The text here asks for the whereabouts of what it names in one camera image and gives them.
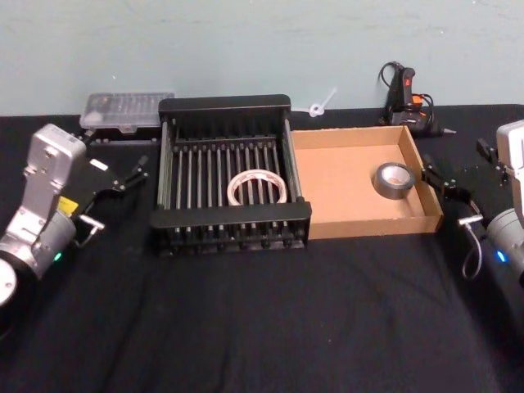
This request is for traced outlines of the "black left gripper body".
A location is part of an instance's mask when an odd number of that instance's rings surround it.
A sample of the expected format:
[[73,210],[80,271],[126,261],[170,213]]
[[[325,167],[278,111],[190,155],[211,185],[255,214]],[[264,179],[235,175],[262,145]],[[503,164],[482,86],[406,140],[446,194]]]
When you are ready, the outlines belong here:
[[57,210],[69,218],[77,218],[103,197],[121,193],[122,186],[122,180],[108,165],[96,159],[87,159],[74,171],[61,191]]

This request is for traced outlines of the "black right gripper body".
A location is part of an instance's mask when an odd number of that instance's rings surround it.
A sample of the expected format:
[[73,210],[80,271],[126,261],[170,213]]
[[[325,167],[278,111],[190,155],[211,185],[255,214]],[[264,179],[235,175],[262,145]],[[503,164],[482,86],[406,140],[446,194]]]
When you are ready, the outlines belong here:
[[508,177],[492,165],[455,167],[445,172],[445,180],[452,189],[447,198],[462,202],[471,213],[481,215],[484,224],[513,208]]

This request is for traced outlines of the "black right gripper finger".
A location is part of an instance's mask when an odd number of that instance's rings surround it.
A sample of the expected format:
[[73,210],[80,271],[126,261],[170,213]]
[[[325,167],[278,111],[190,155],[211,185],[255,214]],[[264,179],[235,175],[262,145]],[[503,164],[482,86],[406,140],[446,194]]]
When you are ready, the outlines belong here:
[[507,166],[499,159],[498,148],[492,147],[483,138],[478,138],[476,142],[476,149],[478,154],[484,160],[486,160],[498,173],[500,182],[507,183],[509,181]]
[[422,156],[421,179],[442,197],[452,197],[454,194],[456,181],[451,177],[445,177],[428,154]]

